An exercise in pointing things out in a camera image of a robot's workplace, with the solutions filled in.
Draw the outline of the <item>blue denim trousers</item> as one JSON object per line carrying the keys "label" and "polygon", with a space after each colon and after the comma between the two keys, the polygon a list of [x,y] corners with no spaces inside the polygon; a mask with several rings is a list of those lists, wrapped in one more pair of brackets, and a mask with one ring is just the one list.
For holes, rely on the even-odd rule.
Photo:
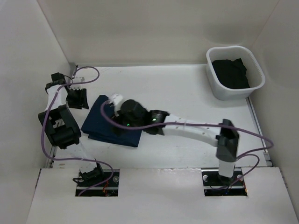
{"label": "blue denim trousers", "polygon": [[105,143],[111,143],[127,147],[138,147],[141,130],[122,130],[120,134],[114,133],[114,126],[107,122],[100,113],[100,106],[108,100],[108,96],[100,95],[91,107],[81,131],[88,135],[88,138]]}

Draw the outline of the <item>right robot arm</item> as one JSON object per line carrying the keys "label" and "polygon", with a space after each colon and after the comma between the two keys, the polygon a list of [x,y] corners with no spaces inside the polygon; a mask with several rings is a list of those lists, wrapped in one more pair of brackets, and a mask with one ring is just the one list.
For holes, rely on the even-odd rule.
{"label": "right robot arm", "polygon": [[136,128],[151,135],[179,136],[207,143],[216,148],[219,161],[217,180],[223,186],[233,182],[239,133],[234,130],[233,123],[228,119],[215,127],[197,126],[194,121],[182,119],[161,110],[148,111],[135,100],[124,100],[119,94],[109,98],[114,106],[111,119],[119,125]]}

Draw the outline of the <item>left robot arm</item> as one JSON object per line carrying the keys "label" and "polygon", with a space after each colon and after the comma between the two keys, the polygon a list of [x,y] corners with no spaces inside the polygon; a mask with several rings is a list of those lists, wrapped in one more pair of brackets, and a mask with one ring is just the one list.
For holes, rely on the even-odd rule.
{"label": "left robot arm", "polygon": [[77,178],[73,181],[78,186],[100,186],[105,180],[102,166],[95,162],[95,158],[87,152],[80,141],[81,131],[70,112],[70,108],[88,109],[87,90],[79,84],[74,87],[64,86],[59,92],[58,88],[67,83],[66,76],[61,73],[51,75],[52,82],[46,84],[48,94],[46,110],[49,116],[45,126],[45,135],[50,143],[62,150],[66,150],[73,158],[90,160],[89,165],[83,166]]}

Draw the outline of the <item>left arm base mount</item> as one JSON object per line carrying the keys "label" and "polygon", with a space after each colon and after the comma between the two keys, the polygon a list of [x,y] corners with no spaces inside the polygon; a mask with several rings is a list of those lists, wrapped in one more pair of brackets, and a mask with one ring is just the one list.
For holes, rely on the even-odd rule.
{"label": "left arm base mount", "polygon": [[114,170],[113,176],[104,182],[110,175],[110,170],[104,170],[101,175],[89,175],[85,180],[79,173],[77,178],[73,178],[76,183],[75,196],[82,197],[116,197],[118,196],[120,183],[120,170]]}

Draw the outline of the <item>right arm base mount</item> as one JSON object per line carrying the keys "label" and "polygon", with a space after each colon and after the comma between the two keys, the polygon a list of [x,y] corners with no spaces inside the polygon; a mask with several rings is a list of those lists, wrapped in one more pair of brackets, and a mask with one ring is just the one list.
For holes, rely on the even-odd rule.
{"label": "right arm base mount", "polygon": [[231,178],[220,176],[218,169],[201,170],[205,196],[247,196],[247,188],[240,168],[234,170]]}

